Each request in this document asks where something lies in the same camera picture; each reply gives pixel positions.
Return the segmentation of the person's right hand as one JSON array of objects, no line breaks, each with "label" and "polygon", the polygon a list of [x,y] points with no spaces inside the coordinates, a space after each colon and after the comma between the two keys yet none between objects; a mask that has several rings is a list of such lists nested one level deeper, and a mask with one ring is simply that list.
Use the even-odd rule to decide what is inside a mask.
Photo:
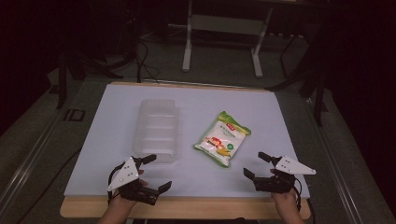
[{"label": "person's right hand", "polygon": [[275,201],[276,211],[283,219],[298,217],[297,194],[294,189],[284,193],[272,193],[271,197]]}]

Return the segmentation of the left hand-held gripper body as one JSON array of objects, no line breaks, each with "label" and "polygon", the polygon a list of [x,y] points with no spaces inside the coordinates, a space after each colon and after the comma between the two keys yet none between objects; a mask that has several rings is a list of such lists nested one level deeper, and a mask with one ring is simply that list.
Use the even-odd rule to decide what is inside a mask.
[{"label": "left hand-held gripper body", "polygon": [[130,157],[123,164],[115,167],[108,178],[107,203],[116,190],[121,198],[130,201],[154,205],[159,197],[156,189],[146,188],[139,179],[139,168],[143,158]]}]

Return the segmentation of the clear plastic container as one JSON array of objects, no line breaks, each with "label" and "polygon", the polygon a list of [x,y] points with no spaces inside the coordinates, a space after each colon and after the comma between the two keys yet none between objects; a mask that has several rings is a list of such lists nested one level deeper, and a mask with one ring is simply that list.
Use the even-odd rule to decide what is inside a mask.
[{"label": "clear plastic container", "polygon": [[134,153],[139,157],[155,154],[157,163],[174,162],[178,150],[178,127],[174,100],[143,100],[134,129]]}]

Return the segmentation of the black metal stand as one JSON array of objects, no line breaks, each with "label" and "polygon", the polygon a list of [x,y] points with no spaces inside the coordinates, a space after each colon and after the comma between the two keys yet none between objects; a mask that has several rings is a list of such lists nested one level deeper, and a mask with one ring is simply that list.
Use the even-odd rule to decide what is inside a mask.
[{"label": "black metal stand", "polygon": [[267,90],[280,91],[303,80],[304,84],[300,88],[299,94],[303,98],[309,98],[313,92],[316,93],[313,115],[315,122],[321,127],[324,86],[329,71],[328,60],[335,43],[332,36],[332,24],[328,19],[325,19],[322,23],[306,23],[303,25],[303,34],[304,38],[308,40],[308,47],[304,56],[296,68],[287,76],[286,81],[267,87]]}]

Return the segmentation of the white metal stand frame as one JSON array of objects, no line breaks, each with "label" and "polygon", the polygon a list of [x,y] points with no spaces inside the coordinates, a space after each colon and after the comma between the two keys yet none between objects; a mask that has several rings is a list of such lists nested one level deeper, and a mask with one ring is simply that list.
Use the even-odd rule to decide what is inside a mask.
[{"label": "white metal stand frame", "polygon": [[264,13],[264,19],[262,21],[258,21],[258,20],[194,14],[192,12],[192,7],[193,7],[193,2],[192,0],[189,0],[188,18],[187,18],[187,38],[186,38],[186,46],[184,50],[182,71],[189,72],[191,68],[192,31],[202,30],[202,31],[211,31],[211,32],[222,32],[227,34],[256,35],[258,37],[258,40],[255,47],[251,49],[250,55],[251,55],[251,60],[253,63],[253,68],[256,78],[263,78],[259,52],[261,50],[262,42],[266,35],[269,26],[269,21],[272,17],[272,13],[274,9],[272,7],[268,8]]}]

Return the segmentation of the person's left hand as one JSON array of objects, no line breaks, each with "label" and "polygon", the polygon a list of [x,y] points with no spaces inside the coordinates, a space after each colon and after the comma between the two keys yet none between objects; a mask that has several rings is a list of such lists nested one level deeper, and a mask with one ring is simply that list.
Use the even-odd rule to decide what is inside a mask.
[{"label": "person's left hand", "polygon": [[128,217],[135,205],[136,201],[123,199],[117,195],[109,201],[107,212],[113,217]]}]

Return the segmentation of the white table mat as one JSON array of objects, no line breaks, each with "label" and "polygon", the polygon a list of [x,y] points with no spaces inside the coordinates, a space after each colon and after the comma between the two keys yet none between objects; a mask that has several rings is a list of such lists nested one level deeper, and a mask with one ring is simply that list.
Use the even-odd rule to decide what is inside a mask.
[{"label": "white table mat", "polygon": [[[296,156],[278,100],[271,92],[108,85],[65,195],[106,194],[110,172],[133,153],[138,109],[147,99],[170,99],[179,112],[177,160],[151,162],[141,176],[153,189],[170,182],[169,197],[256,197],[258,193],[243,171],[270,174],[272,166],[259,159],[259,152]],[[251,130],[229,167],[193,147],[222,111]]]}]

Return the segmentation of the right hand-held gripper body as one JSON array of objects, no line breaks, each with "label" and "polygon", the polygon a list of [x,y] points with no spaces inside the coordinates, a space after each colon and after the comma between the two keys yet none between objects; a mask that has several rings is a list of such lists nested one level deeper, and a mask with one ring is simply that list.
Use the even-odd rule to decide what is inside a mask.
[{"label": "right hand-held gripper body", "polygon": [[289,192],[295,185],[296,175],[315,175],[317,171],[290,157],[273,157],[274,175],[256,177],[253,184],[257,191],[272,193]]}]

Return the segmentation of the white and green snack packet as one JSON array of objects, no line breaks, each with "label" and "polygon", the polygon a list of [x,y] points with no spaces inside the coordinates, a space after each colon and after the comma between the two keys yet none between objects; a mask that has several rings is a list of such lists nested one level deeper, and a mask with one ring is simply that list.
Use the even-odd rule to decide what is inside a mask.
[{"label": "white and green snack packet", "polygon": [[248,127],[239,124],[231,115],[222,111],[193,147],[206,153],[219,165],[228,167],[233,155],[249,135],[251,130]]}]

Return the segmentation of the aluminium rail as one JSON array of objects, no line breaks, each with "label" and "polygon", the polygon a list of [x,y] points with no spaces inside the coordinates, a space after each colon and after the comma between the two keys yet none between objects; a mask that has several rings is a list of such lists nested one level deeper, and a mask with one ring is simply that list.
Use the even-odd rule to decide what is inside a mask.
[{"label": "aluminium rail", "polygon": [[314,101],[311,98],[303,99],[305,109],[309,115],[314,129],[318,134],[319,141],[323,146],[325,161],[330,171],[332,182],[335,185],[339,199],[342,202],[349,224],[362,224],[361,215],[352,198],[347,182],[345,181],[342,171],[332,153],[332,147],[322,127],[317,125],[312,110],[314,109]]},{"label": "aluminium rail", "polygon": [[0,217],[4,216],[12,204],[14,204],[17,196],[23,188],[25,182],[32,173],[35,164],[42,154],[42,150],[48,143],[53,130],[64,116],[63,110],[56,110],[50,117],[43,132],[38,136],[33,147],[27,153],[24,161],[18,167],[10,182],[7,184],[5,190],[0,195]]}]

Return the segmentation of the black bracket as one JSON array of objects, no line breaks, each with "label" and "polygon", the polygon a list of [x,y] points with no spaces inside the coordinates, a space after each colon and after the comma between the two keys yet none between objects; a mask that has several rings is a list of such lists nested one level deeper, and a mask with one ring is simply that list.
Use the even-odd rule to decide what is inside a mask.
[{"label": "black bracket", "polygon": [[85,110],[68,109],[64,115],[63,121],[83,121],[86,115]]}]

